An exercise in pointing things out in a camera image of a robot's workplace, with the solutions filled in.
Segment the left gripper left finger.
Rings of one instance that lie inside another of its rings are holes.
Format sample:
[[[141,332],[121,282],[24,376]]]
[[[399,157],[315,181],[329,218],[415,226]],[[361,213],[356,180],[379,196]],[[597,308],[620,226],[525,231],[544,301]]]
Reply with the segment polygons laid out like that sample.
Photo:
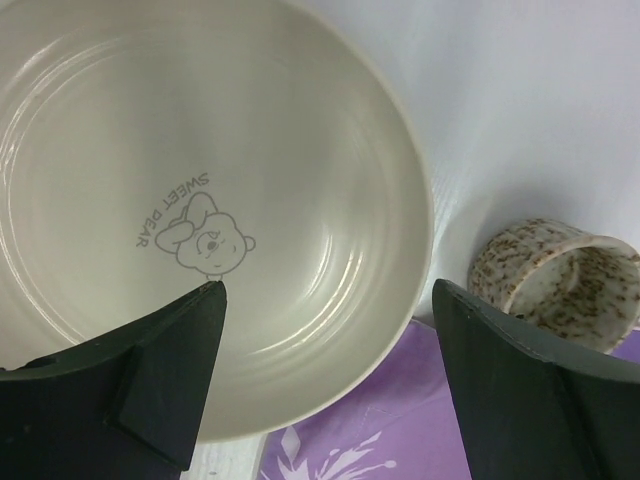
[[[1,372],[4,473],[182,473],[191,466],[227,292],[161,309]]]

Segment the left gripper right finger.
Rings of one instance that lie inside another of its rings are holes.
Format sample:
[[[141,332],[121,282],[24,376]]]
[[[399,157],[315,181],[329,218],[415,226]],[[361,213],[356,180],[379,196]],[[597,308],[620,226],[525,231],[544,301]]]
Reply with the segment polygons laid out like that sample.
[[[455,283],[434,320],[474,479],[636,479],[639,366],[507,315]]]

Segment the purple Elsa placemat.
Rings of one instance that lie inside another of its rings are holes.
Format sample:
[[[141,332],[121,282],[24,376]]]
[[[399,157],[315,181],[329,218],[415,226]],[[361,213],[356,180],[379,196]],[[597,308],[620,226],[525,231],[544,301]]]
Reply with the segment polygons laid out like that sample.
[[[344,399],[267,438],[262,479],[474,479],[436,329],[412,323]]]

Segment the speckled ceramic cup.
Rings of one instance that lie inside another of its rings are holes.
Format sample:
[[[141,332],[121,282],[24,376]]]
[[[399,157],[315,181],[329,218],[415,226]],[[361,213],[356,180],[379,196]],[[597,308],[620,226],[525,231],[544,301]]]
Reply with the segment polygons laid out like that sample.
[[[467,288],[508,315],[610,353],[639,321],[639,254],[560,221],[521,220],[481,249]]]

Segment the cream round plate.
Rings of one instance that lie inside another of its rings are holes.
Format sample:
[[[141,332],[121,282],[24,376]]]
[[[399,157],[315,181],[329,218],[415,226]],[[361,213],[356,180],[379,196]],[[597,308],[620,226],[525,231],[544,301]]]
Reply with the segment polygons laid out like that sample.
[[[284,1],[1,8],[1,364],[221,281],[199,437],[279,429],[397,343],[433,201],[396,100]]]

